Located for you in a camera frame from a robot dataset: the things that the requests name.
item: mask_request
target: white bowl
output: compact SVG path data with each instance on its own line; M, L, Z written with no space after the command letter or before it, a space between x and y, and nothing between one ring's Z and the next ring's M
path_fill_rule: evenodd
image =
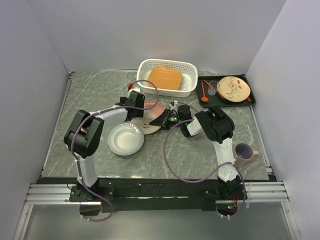
M143 131L132 123L122 123L111 130L108 144L112 152L121 156L136 153L144 144Z

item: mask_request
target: black base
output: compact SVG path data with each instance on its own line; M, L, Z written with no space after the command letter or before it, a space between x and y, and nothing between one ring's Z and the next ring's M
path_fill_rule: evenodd
M274 175L270 180L246 180L245 182L276 182ZM37 184L77 184L70 194L71 202L98 202L100 199L92 197L78 184L76 178L41 177ZM101 178L99 185L92 190L103 195L114 205L115 211L137 210L182 210L201 209L216 211L216 201L234 200L232 196L222 199L219 195L219 183L215 179L207 179L200 183L186 183L178 179L138 179L138 178ZM238 200L243 200L242 186L235 190ZM81 214L95 216L100 207L86 206L80 208ZM109 213L110 207L102 203L102 212Z

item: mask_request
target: sponge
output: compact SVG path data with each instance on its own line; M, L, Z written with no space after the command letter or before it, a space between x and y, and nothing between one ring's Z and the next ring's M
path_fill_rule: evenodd
M156 66L152 69L148 80L158 89L178 90L182 81L182 73L174 68Z

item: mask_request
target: white wall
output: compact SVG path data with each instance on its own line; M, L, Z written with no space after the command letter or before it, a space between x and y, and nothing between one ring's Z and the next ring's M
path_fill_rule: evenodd
M287 0L247 77L303 239L320 238L320 1Z
M286 0L29 0L68 71L145 59L246 73Z
M40 176L68 79L27 0L0 0L0 238Z

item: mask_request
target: orange spoon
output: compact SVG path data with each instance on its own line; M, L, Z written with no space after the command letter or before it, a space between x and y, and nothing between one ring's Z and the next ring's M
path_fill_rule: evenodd
M206 84L208 84L208 86L210 86L210 83L208 83L206 80L204 80L204 82L205 82Z
M206 102L208 102L208 101L209 101L209 98L207 98L207 97L206 97L206 95L205 95L204 82L203 82L203 81L201 81L201 84L202 84L202 93L203 93L203 97L201 98L201 101L206 103Z

